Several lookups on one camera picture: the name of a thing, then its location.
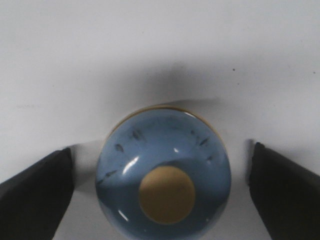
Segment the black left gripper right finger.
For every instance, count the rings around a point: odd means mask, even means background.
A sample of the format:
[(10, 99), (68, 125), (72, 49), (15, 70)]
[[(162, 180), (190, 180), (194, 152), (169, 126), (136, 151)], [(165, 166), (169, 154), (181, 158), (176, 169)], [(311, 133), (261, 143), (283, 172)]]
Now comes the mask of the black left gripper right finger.
[(273, 240), (320, 238), (320, 177), (257, 142), (250, 197)]

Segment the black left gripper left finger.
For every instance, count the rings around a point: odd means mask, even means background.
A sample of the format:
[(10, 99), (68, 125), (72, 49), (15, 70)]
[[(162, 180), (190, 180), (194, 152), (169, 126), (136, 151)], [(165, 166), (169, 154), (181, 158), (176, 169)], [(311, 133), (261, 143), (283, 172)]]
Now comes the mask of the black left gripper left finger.
[(70, 148), (57, 150), (0, 185), (0, 238), (51, 240), (74, 192)]

